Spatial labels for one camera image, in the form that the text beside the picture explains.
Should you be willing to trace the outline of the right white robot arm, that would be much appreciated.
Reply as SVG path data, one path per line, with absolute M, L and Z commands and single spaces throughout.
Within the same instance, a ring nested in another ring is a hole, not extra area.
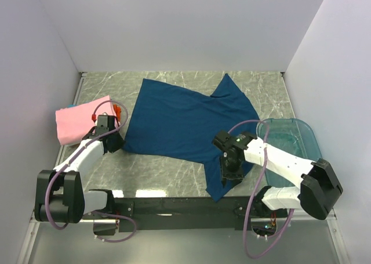
M 220 131 L 212 143 L 220 156 L 221 182 L 240 183 L 244 162 L 266 167 L 288 180 L 290 187 L 267 186 L 254 198 L 256 214 L 267 217 L 278 209 L 302 209 L 309 216 L 325 220 L 343 193 L 331 164 L 300 158 L 264 142 L 249 132 L 232 136 Z

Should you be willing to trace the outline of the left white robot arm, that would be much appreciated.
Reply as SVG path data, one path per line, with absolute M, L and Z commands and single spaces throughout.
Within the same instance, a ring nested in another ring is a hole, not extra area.
M 98 159 L 125 144 L 114 115 L 99 115 L 96 126 L 83 137 L 79 147 L 60 165 L 37 176 L 34 216 L 39 222 L 78 223 L 84 214 L 96 211 L 108 219 L 116 205 L 111 190 L 83 190 L 83 178 Z

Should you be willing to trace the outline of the blue t shirt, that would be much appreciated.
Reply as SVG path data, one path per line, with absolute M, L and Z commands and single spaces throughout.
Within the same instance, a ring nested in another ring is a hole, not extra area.
M 143 79 L 125 135 L 129 153 L 160 155 L 204 165 L 206 191 L 220 200 L 233 183 L 221 182 L 221 151 L 212 140 L 221 130 L 255 133 L 258 113 L 228 74 L 210 96 Z

